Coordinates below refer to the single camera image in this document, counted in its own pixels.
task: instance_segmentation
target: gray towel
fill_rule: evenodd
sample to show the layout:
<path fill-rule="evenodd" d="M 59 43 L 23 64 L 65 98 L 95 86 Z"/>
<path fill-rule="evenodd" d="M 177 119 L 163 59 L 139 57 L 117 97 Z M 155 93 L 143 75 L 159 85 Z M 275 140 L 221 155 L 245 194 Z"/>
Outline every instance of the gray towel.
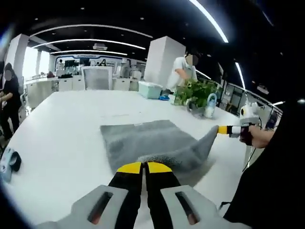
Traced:
<path fill-rule="evenodd" d="M 214 126 L 199 141 L 168 120 L 131 125 L 102 125 L 107 158 L 113 173 L 135 161 L 159 162 L 179 176 L 201 169 L 216 138 Z"/>

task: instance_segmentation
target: black ceiling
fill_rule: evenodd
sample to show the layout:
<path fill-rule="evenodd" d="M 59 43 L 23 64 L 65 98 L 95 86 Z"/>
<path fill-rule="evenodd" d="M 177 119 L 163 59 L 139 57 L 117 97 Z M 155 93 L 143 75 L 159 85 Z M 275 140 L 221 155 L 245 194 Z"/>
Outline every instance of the black ceiling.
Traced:
<path fill-rule="evenodd" d="M 92 26 L 61 28 L 36 36 L 47 42 L 65 39 L 103 39 L 130 43 L 142 46 L 146 50 L 120 44 L 105 44 L 109 51 L 127 53 L 127 57 L 142 61 L 147 57 L 152 40 L 169 36 L 185 45 L 187 49 L 196 49 L 202 53 L 196 68 L 203 73 L 211 73 L 211 78 L 214 76 L 211 66 L 206 64 L 207 54 L 221 64 L 227 72 L 228 81 L 242 86 L 234 63 L 239 62 L 246 89 L 262 95 L 255 89 L 262 83 L 270 92 L 269 95 L 263 94 L 263 97 L 271 102 L 284 100 L 285 95 L 279 92 L 276 80 L 283 75 L 286 50 L 278 27 L 270 24 L 262 13 L 264 8 L 254 4 L 257 2 L 254 0 L 199 2 L 222 28 L 229 43 L 223 42 L 213 25 L 189 0 L 112 0 L 91 6 L 70 4 L 69 7 L 46 3 L 45 7 L 39 6 L 40 9 L 29 6 L 17 7 L 13 14 L 4 12 L 3 18 L 7 21 L 15 19 L 16 34 L 32 35 L 50 28 L 76 24 L 101 24 L 139 31 L 153 38 L 130 31 Z M 65 51 L 92 49 L 94 43 L 96 42 L 64 42 L 53 45 Z M 45 46 L 39 49 L 55 51 Z"/>

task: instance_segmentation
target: hand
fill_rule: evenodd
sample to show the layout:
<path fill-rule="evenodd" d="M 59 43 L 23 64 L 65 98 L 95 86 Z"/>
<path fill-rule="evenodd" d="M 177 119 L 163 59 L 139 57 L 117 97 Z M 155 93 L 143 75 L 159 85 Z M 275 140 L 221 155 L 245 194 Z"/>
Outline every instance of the hand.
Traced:
<path fill-rule="evenodd" d="M 251 125 L 249 126 L 249 132 L 251 133 L 252 145 L 255 148 L 265 148 L 273 137 L 274 131 L 265 131 L 261 130 L 258 126 Z"/>

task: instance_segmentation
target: cable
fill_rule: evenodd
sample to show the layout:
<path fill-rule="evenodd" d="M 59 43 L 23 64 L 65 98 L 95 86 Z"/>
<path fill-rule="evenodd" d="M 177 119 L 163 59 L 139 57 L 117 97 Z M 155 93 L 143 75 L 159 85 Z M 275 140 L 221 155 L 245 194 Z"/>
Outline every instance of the cable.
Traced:
<path fill-rule="evenodd" d="M 259 118 L 259 121 L 260 121 L 259 127 L 262 129 L 262 119 L 261 119 L 260 117 L 258 117 L 258 118 Z M 246 170 L 246 168 L 247 168 L 249 162 L 251 161 L 251 159 L 252 159 L 252 157 L 253 157 L 253 154 L 254 154 L 255 150 L 256 150 L 256 148 L 253 150 L 253 152 L 252 152 L 252 154 L 251 154 L 251 156 L 250 156 L 248 162 L 246 163 L 246 166 L 244 167 L 244 169 L 243 169 L 242 172 L 244 172 L 244 171 Z"/>
<path fill-rule="evenodd" d="M 252 157 L 253 157 L 253 154 L 254 154 L 255 150 L 256 150 L 256 148 L 253 150 L 253 152 L 252 152 L 252 154 L 251 154 L 251 156 L 250 156 L 250 158 L 249 158 L 248 162 L 246 163 L 246 166 L 244 167 L 244 169 L 243 169 L 243 171 L 242 171 L 242 172 L 244 172 L 244 171 L 246 170 L 246 168 L 247 168 L 247 166 L 248 166 L 249 162 L 251 161 L 251 159 L 252 159 Z"/>

